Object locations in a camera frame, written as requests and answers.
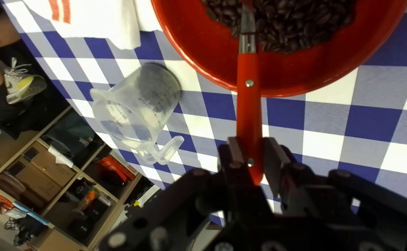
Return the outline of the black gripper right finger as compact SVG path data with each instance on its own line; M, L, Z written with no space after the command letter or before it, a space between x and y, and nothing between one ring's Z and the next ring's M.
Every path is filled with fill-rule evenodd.
M262 138L261 147L263 156L263 175L269 182L270 191L275 196L287 203L290 191L297 188L304 178L305 167L275 138Z

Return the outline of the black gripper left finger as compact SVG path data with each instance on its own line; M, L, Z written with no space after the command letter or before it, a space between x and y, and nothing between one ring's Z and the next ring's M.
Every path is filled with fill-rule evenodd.
M230 136L219 147L219 177L227 186L251 185L251 177L243 149L236 136Z

